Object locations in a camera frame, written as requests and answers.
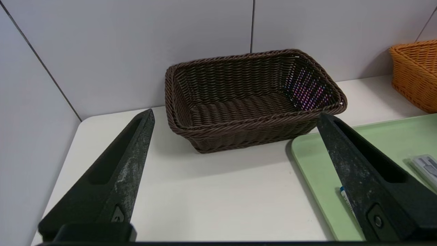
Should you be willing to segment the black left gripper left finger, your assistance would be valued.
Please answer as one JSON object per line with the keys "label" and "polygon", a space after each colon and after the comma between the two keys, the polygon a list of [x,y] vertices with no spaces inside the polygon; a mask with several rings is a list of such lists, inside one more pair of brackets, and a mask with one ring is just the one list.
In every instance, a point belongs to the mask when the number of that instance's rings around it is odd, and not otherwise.
{"label": "black left gripper left finger", "polygon": [[134,242],[130,223],[155,125],[138,113],[39,222],[43,242]]}

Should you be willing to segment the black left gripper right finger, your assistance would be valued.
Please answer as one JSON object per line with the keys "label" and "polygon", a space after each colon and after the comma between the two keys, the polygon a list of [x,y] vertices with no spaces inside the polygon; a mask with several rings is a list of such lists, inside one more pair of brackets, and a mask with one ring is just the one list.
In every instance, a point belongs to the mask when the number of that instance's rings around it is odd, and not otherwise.
{"label": "black left gripper right finger", "polygon": [[336,116],[317,128],[367,241],[436,242],[432,190]]}

